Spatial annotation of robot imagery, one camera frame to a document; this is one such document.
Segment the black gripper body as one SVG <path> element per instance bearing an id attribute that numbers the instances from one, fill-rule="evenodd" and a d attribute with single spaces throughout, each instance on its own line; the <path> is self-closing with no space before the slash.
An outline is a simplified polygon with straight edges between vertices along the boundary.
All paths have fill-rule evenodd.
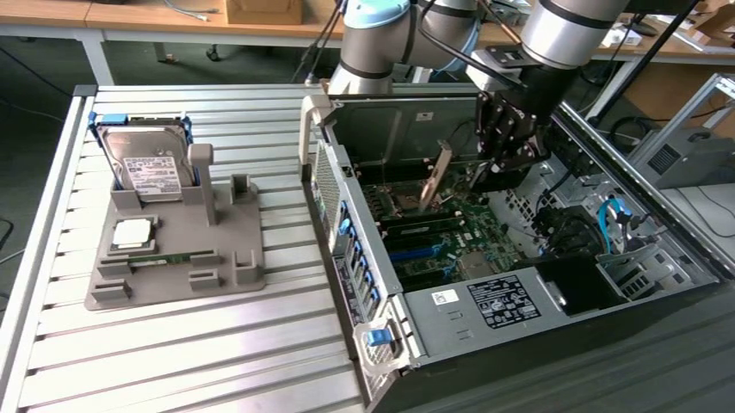
<path id="1" fill-rule="evenodd" d="M 508 142 L 528 141 L 543 126 L 578 77 L 578 69 L 559 69 L 540 64 L 524 67 L 519 81 L 523 89 L 495 93 L 494 104 L 500 107 L 500 130 Z"/>

